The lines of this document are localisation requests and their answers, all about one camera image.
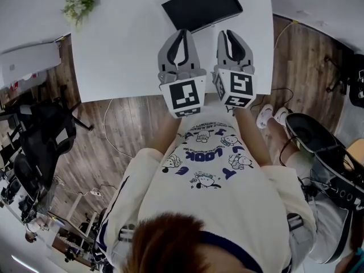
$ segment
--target shirt sleeve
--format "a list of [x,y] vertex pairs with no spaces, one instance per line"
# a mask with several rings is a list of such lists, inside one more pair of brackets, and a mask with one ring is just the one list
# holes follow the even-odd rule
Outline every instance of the shirt sleeve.
[[115,192],[102,220],[97,243],[113,266],[119,266],[119,232],[125,225],[137,224],[140,205],[156,173],[163,154],[151,148],[140,150],[129,163],[119,189]]
[[311,251],[316,240],[316,221],[301,189],[296,171],[282,166],[264,166],[262,171],[277,190],[288,214],[298,214],[303,228],[290,232],[292,269],[295,270]]

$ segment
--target fluorescent light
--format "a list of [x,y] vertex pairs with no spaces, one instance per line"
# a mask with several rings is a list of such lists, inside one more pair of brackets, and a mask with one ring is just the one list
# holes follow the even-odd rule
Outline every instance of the fluorescent light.
[[33,271],[35,273],[39,273],[37,270],[35,270],[34,268],[30,267],[29,265],[26,265],[24,262],[20,261],[17,257],[11,255],[11,257],[17,261],[20,265],[23,265],[25,268],[28,268],[30,271]]

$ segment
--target floor plank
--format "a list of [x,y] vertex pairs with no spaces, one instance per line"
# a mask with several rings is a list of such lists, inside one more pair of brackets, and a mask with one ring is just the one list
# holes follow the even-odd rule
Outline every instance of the floor plank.
[[[278,37],[288,24],[287,20],[274,18],[274,34]],[[72,60],[71,38],[61,43],[62,64],[48,71],[47,91],[42,94],[55,98],[59,87],[67,85],[66,97],[69,106],[80,100],[75,68]],[[274,52],[272,88],[290,88],[294,97],[286,106],[294,112],[307,113],[319,120],[330,131],[337,126],[344,97],[339,92],[327,93],[326,87],[337,72],[332,65],[324,62],[328,55],[338,63],[344,55],[342,47],[333,39],[299,24],[289,26],[280,37]],[[2,103],[15,98],[18,93],[0,92]],[[270,103],[275,109],[290,98],[288,90],[273,90],[269,96],[258,96],[252,108],[257,115],[264,104]],[[88,132],[77,127],[77,138],[71,151],[62,155],[56,168],[56,175],[63,179],[65,186],[58,188],[52,203],[52,212],[65,217],[76,199],[77,193],[86,193],[102,184],[118,187],[124,171],[130,162],[129,156],[146,146],[159,128],[159,123],[167,112],[162,96],[133,97],[88,102],[74,112],[74,116],[87,125],[93,124],[94,130]],[[6,124],[0,123],[0,134],[5,135]],[[262,131],[270,149],[277,159],[276,148],[266,130]],[[104,196],[96,197],[88,193],[82,198],[73,220],[79,224],[84,214],[100,212],[111,200],[115,188],[101,188]]]

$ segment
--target white marker cube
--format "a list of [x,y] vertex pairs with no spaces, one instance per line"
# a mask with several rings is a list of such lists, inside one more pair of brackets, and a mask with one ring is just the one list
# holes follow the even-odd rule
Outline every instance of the white marker cube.
[[225,105],[247,108],[257,97],[257,77],[252,74],[218,69],[213,82]]
[[201,111],[205,101],[206,76],[177,80],[160,86],[169,112],[175,118]]

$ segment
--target white desk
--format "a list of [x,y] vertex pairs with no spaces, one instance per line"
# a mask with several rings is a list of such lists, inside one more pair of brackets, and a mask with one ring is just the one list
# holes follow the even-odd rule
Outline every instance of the white desk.
[[[82,102],[160,94],[157,54],[176,31],[161,4],[169,0],[96,0],[81,26],[72,30],[75,71]],[[217,35],[231,29],[250,46],[258,94],[270,94],[273,70],[271,0],[239,0],[243,13],[195,34],[207,92],[217,64]]]

